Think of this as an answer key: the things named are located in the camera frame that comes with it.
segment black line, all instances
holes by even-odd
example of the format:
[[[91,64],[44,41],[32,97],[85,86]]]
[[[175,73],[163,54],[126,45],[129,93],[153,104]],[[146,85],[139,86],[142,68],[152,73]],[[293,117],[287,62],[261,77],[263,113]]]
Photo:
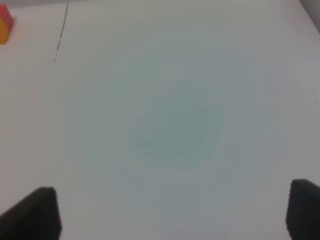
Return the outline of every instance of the black line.
[[[58,50],[59,50],[59,47],[60,47],[60,42],[61,42],[62,34],[64,33],[64,29],[65,29],[65,24],[66,24],[66,19],[67,19],[67,13],[68,13],[68,7],[69,7],[69,2],[68,2],[68,4],[66,5],[66,9],[65,9],[63,25],[62,25],[62,29],[61,29],[61,34],[60,34],[59,42],[58,42],[58,47],[56,48],[54,63],[56,63],[56,60],[57,60],[57,55],[58,55]]]
[[[63,25],[62,25],[61,34],[60,34],[60,39],[61,39],[61,37],[62,37],[62,34],[64,33],[65,24],[66,24],[66,19],[67,19],[67,13],[68,13],[68,7],[69,7],[69,3],[66,5],[65,14],[64,14],[64,20],[63,20]]]

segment yellow block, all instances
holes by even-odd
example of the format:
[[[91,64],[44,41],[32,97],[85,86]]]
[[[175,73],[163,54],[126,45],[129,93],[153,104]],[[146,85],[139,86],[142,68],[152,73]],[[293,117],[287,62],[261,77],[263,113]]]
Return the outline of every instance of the yellow block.
[[[5,22],[0,18],[0,44],[5,44],[9,37],[9,31]]]

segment white table surface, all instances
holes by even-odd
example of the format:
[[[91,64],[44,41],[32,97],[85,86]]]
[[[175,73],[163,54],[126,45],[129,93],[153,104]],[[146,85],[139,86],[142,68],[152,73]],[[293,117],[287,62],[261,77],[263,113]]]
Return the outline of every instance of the white table surface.
[[[320,184],[299,1],[71,2],[57,51],[66,6],[10,8],[0,212],[54,186],[62,240],[289,239],[291,180]]]

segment red block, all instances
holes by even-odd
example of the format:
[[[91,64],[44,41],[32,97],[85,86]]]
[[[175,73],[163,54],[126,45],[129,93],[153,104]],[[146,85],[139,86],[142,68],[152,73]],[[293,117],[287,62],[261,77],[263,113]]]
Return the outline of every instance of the red block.
[[[10,30],[14,24],[6,5],[0,5],[0,44],[5,44],[8,40]]]

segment toy block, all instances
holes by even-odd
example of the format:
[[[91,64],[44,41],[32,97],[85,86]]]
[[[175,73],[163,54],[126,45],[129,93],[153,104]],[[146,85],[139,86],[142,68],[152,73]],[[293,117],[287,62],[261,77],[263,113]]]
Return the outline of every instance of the toy block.
[[[0,44],[5,44],[9,38],[14,20],[6,5],[0,4]]]

